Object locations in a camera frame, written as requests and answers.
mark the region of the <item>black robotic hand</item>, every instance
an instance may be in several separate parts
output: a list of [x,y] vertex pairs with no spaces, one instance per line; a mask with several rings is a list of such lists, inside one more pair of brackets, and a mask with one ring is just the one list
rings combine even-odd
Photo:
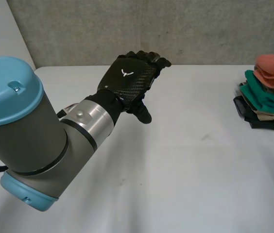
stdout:
[[155,52],[139,51],[120,55],[98,85],[100,91],[110,91],[123,104],[123,111],[134,114],[142,123],[152,121],[142,99],[160,71],[171,63]]

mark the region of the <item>gray wall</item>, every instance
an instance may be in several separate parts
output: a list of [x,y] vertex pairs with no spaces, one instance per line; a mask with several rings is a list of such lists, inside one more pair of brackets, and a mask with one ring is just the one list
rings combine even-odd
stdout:
[[173,64],[274,53],[274,0],[7,0],[37,67],[108,65],[130,50]]

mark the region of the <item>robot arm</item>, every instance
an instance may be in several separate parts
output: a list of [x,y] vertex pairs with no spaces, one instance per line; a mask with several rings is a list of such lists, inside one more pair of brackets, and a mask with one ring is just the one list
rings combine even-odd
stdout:
[[29,65],[0,57],[0,160],[8,167],[2,187],[33,208],[48,210],[111,134],[121,112],[151,122],[142,99],[170,65],[153,52],[119,56],[98,92],[59,121]]

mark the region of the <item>white tabletop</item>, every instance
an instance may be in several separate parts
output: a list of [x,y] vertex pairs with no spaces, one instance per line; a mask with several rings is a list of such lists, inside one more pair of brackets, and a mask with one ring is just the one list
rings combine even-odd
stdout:
[[[233,104],[253,66],[172,66],[122,114],[54,206],[42,213],[0,187],[0,233],[274,233],[274,131]],[[107,67],[36,71],[54,108],[95,93]]]

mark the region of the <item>teal cloth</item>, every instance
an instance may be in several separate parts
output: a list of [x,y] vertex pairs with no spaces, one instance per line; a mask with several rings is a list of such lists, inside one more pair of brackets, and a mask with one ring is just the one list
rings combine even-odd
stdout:
[[240,87],[241,92],[257,110],[274,114],[274,94],[264,91],[261,82],[252,70],[245,72],[248,84]]

